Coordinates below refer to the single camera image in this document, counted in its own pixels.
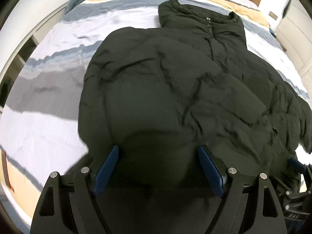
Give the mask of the black puffer coat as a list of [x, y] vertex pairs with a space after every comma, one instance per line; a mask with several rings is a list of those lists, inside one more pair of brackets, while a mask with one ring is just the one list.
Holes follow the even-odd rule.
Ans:
[[204, 233], [220, 199], [198, 149], [206, 145], [253, 182], [261, 172], [291, 191], [289, 164], [311, 152], [311, 109], [246, 46], [244, 25], [177, 0], [158, 7], [159, 28], [121, 28], [93, 55], [83, 79], [78, 133], [87, 159], [118, 160], [96, 197], [112, 233]]

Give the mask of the striped bed duvet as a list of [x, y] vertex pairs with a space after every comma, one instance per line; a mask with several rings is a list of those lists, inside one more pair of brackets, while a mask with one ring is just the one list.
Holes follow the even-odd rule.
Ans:
[[[88, 65], [102, 42], [121, 28], [159, 28], [158, 7], [169, 0], [85, 0], [47, 33], [17, 76], [1, 118], [1, 186], [10, 199], [11, 225], [31, 233], [41, 192], [54, 171], [71, 175], [93, 161], [78, 133], [79, 103]], [[247, 49], [269, 63], [311, 109], [311, 96], [260, 8], [226, 1], [177, 0], [244, 25]], [[311, 165], [302, 145], [300, 163]]]

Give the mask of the white wardrobe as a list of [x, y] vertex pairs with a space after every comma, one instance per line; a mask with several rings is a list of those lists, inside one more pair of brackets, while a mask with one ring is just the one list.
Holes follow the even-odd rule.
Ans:
[[287, 13], [277, 27], [277, 38], [286, 48], [304, 87], [311, 96], [311, 18], [299, 0], [290, 0]]

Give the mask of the white open shelf unit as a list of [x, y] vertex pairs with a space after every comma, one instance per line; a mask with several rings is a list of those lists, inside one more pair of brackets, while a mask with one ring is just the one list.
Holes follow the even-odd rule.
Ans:
[[17, 76], [25, 66], [32, 52], [47, 33], [60, 21], [66, 6], [62, 5], [41, 20], [18, 44], [1, 71], [1, 108], [8, 98]]

